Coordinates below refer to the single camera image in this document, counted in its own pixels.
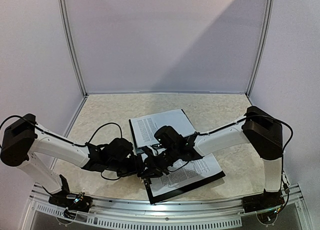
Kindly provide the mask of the black clip folder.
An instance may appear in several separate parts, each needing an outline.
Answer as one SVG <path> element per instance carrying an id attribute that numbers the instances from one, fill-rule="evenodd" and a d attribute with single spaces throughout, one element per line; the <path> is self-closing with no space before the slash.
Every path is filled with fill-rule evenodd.
<path id="1" fill-rule="evenodd" d="M 164 151 L 163 147 L 160 145 L 160 143 L 158 142 L 157 144 L 153 144 L 152 145 L 154 148 L 156 148 L 158 150 L 159 153 L 161 153 L 162 151 Z M 144 152 L 142 151 L 142 148 L 138 149 L 136 148 L 136 153 L 137 155 L 140 155 L 142 160 L 144 160 Z M 181 195 L 183 193 L 186 193 L 186 192 L 189 192 L 191 190 L 194 190 L 196 188 L 199 188 L 201 186 L 204 186 L 208 183 L 211 183 L 210 181 L 208 180 L 202 180 L 200 181 L 199 184 L 191 184 L 190 187 L 183 187 L 182 189 L 180 190 L 176 190 L 176 191 L 172 191 L 172 192 L 169 192 L 167 194 L 163 194 L 163 195 L 160 195 L 160 196 L 157 196 L 157 197 L 154 197 L 151 193 L 151 189 L 150 189 L 150 184 L 151 184 L 151 179 L 143 179 L 144 181 L 144 184 L 145 184 L 145 188 L 146 188 L 146 192 L 147 192 L 147 195 L 148 195 L 148 199 L 149 199 L 149 202 L 151 204 L 155 204 L 155 203 L 159 203 L 159 202 L 162 202 L 162 201 L 165 201 L 165 200 L 168 200 L 170 198 L 173 198 L 173 197 L 176 197 L 178 195 Z"/>

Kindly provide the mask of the white printed sheet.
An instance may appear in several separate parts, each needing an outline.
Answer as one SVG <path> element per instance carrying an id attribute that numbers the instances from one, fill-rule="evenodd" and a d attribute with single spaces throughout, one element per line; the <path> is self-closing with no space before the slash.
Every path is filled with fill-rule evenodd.
<path id="1" fill-rule="evenodd" d="M 195 132 L 191 121 L 182 109 L 175 109 L 156 114 L 129 119 L 132 140 L 136 148 L 157 144 L 155 132 L 163 126 L 172 126 L 179 134 L 186 137 Z"/>

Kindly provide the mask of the white paper stack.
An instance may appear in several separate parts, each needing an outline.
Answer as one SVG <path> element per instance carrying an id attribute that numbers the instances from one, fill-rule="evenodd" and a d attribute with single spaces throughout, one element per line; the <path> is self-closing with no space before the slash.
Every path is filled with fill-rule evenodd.
<path id="1" fill-rule="evenodd" d="M 191 184 L 199 184 L 202 180 L 211 182 L 210 178 L 215 181 L 225 176 L 213 154 L 189 163 L 178 160 L 168 169 L 168 175 L 150 180 L 150 190 L 154 197 L 190 187 Z"/>

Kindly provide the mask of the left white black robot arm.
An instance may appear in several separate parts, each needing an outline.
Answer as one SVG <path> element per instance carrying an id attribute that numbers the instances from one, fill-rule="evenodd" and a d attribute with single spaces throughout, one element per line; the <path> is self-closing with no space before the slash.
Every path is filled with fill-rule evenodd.
<path id="1" fill-rule="evenodd" d="M 1 161 L 17 167 L 40 183 L 63 206 L 70 207 L 74 196 L 67 191 L 66 179 L 49 170 L 36 156 L 45 154 L 67 161 L 83 170 L 102 173 L 116 172 L 127 177 L 138 173 L 141 157 L 133 152 L 133 145 L 124 138 L 115 138 L 109 144 L 83 145 L 55 134 L 36 122 L 33 114 L 16 115 L 15 122 L 6 127 L 0 147 Z"/>

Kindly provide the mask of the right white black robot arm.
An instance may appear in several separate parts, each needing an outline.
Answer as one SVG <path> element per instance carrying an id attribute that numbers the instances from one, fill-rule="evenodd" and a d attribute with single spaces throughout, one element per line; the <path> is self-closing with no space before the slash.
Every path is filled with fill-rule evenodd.
<path id="1" fill-rule="evenodd" d="M 137 168 L 142 178 L 156 178 L 169 173 L 169 167 L 176 161 L 190 162 L 225 148 L 249 143 L 263 160 L 264 193 L 258 203 L 269 208 L 278 200 L 281 189 L 283 127 L 278 119 L 268 115 L 256 106 L 247 108 L 243 117 L 217 129 L 184 137 L 172 126 L 163 126 L 154 134 L 164 151 L 158 155 L 151 148 L 143 147 L 147 157 Z"/>

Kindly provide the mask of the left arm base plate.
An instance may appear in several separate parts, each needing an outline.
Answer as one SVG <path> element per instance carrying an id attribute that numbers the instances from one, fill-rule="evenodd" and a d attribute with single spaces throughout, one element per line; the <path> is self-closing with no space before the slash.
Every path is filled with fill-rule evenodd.
<path id="1" fill-rule="evenodd" d="M 80 211 L 88 213 L 93 199 L 87 196 L 84 192 L 67 193 L 60 191 L 59 193 L 50 196 L 48 203 L 62 208 L 67 208 L 69 211 Z"/>

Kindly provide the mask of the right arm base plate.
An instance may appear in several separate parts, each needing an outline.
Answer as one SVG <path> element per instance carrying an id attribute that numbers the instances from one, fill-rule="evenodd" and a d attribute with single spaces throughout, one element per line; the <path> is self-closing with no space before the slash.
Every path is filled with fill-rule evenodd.
<path id="1" fill-rule="evenodd" d="M 251 195 L 241 199 L 241 204 L 245 213 L 272 209 L 284 203 L 284 198 L 280 192 L 263 192 L 262 194 Z"/>

